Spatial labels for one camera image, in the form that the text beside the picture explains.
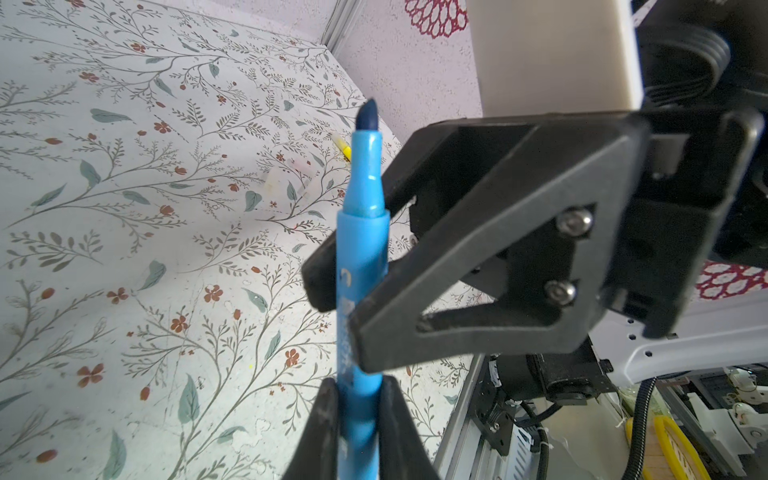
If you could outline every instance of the white wall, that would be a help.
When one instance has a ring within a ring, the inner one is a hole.
[[[469,28],[421,35],[403,0],[364,0],[334,56],[401,142],[436,121],[482,116]]]
[[[156,0],[227,22],[320,42],[336,0]]]

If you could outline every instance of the red decorative pattern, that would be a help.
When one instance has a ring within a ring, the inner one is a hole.
[[[467,28],[467,11],[458,0],[406,0],[406,13],[411,25],[432,38],[450,37]]]
[[[768,288],[768,270],[707,261],[696,290],[700,300],[720,300]]]

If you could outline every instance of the yellow marker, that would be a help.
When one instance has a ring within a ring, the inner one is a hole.
[[[341,153],[344,154],[344,157],[346,157],[346,161],[351,161],[352,148],[350,148],[349,145],[344,141],[344,139],[341,138],[341,135],[331,134],[331,140],[333,140],[333,143],[336,144],[339,150],[341,150]]]

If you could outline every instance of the black mounting bracket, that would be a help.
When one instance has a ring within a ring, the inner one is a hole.
[[[392,213],[416,198],[419,242],[349,316],[360,367],[568,353],[606,308],[669,333],[762,129],[752,109],[664,109],[415,132],[382,182]],[[335,308],[335,272],[333,234],[302,268],[321,311]],[[495,301],[422,314],[459,280]]]
[[[482,438],[501,456],[509,454],[517,409],[508,405],[507,399],[507,393],[498,380],[496,360],[486,358],[480,368],[467,412],[480,430]]]

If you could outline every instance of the floral tablecloth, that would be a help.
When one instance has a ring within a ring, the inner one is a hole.
[[[360,91],[324,46],[149,3],[0,22],[0,475],[279,478],[334,374],[299,268]],[[391,255],[409,244],[396,216]],[[394,372],[430,455],[467,366]]]

